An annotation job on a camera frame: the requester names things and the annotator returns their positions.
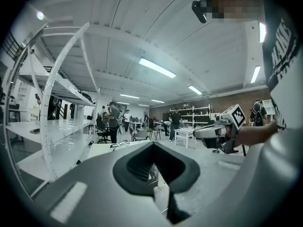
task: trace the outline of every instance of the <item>light fixture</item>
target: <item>light fixture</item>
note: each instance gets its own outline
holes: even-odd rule
[[[195,93],[197,93],[197,94],[199,94],[199,95],[202,94],[202,93],[201,93],[197,88],[195,88],[194,86],[189,86],[188,88],[191,89],[191,90],[193,90]]]
[[[260,43],[262,43],[265,40],[265,35],[266,35],[266,27],[264,24],[259,23],[259,39]]]
[[[37,18],[38,18],[38,19],[40,19],[40,20],[43,20],[43,19],[44,19],[44,14],[43,14],[43,12],[38,11],[36,15],[37,15]]]
[[[120,96],[127,96],[127,97],[139,98],[139,97],[137,97],[137,96],[130,96],[130,95],[125,95],[125,94],[120,94]]]
[[[255,72],[254,75],[252,76],[251,82],[250,83],[254,83],[258,77],[259,71],[260,71],[260,66],[256,66],[255,68]]]
[[[165,76],[168,76],[170,78],[174,78],[176,76],[174,73],[171,73],[170,71],[168,71],[168,70],[162,68],[161,66],[158,66],[158,65],[156,65],[156,64],[154,64],[154,63],[152,63],[152,62],[150,62],[150,61],[148,61],[144,58],[141,58],[139,60],[139,64],[143,65],[143,66],[146,66],[150,69],[156,70],[157,72],[160,72],[160,73],[162,73]]]
[[[121,102],[117,102],[117,104],[127,104],[128,105],[128,103],[121,103]]]
[[[162,103],[162,104],[165,103],[165,102],[154,100],[154,99],[152,99],[152,101],[157,102],[157,103]]]

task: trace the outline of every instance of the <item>ceiling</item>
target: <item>ceiling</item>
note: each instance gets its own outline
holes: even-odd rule
[[[48,23],[41,39],[56,60],[81,26],[93,77],[101,95],[120,102],[160,106],[252,88],[265,81],[258,24],[201,24],[191,10],[194,0],[32,0],[25,9],[28,31]],[[45,19],[36,18],[41,11]],[[175,73],[173,79],[140,65],[146,58]],[[250,84],[254,68],[262,69]],[[96,91],[80,42],[66,56],[62,71],[80,90]],[[203,92],[197,95],[188,87]],[[121,97],[120,93],[140,97]]]

